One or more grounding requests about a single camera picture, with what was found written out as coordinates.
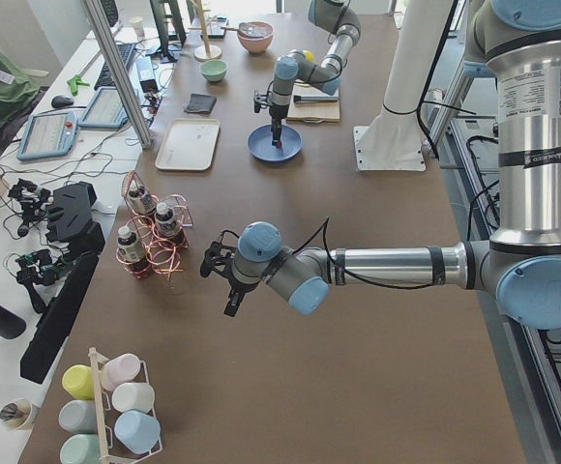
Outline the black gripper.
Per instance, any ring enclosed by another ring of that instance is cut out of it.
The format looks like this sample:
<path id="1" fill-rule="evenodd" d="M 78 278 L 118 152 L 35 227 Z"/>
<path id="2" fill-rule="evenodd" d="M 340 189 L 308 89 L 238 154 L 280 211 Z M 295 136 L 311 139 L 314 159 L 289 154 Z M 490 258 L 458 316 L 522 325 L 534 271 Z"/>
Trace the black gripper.
<path id="1" fill-rule="evenodd" d="M 237 247 L 226 245 L 223 242 L 225 234 L 230 234 L 235 238 L 239 237 L 237 233 L 231 230 L 223 230 L 218 238 L 204 251 L 199 273 L 203 278 L 207 278 L 211 273 L 216 273 L 227 280 L 230 285 L 230 292 L 223 314 L 235 317 L 243 300 L 243 294 L 253 291 L 256 284 L 245 283 L 233 274 L 231 266 Z"/>
<path id="2" fill-rule="evenodd" d="M 265 94 L 257 91 L 253 96 L 254 111 L 258 113 L 262 107 L 269 109 L 272 118 L 272 142 L 281 143 L 282 120 L 288 113 L 288 93 L 286 91 L 269 90 Z"/>

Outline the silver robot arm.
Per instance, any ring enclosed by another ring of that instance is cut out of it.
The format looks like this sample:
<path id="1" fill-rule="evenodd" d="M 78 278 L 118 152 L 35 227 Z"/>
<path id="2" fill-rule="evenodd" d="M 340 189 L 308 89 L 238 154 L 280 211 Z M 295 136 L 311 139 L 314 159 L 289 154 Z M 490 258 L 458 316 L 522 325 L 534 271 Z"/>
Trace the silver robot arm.
<path id="1" fill-rule="evenodd" d="M 344 1 L 313 0 L 308 18 L 311 24 L 334 38 L 323 61 L 317 65 L 307 58 L 304 50 L 294 49 L 277 59 L 274 78 L 265 94 L 253 95 L 254 110 L 269 108 L 271 117 L 271 144 L 281 146 L 282 120 L 287 117 L 294 83 L 307 83 L 332 96 L 340 86 L 340 76 L 347 64 L 351 49 L 361 37 L 358 16 Z"/>
<path id="2" fill-rule="evenodd" d="M 421 105 L 458 1 L 410 2 L 381 113 L 356 127 L 360 170 L 419 167 L 420 131 L 409 116 Z M 350 1 L 310 1 L 309 21 L 334 36 L 320 65 L 304 50 L 275 63 L 271 90 L 254 92 L 254 110 L 270 108 L 271 125 L 250 134 L 256 158 L 280 150 L 296 80 L 333 95 L 361 22 Z M 230 285 L 224 313 L 235 316 L 246 293 L 263 282 L 303 314 L 324 300 L 329 284 L 363 282 L 397 290 L 454 284 L 489 293 L 525 326 L 561 328 L 561 1 L 469 1 L 461 71 L 488 70 L 497 80 L 499 225 L 488 241 L 452 247 L 329 250 L 328 219 L 298 249 L 285 246 L 271 223 L 249 224 L 238 236 L 224 230 L 205 250 L 202 277 Z"/>

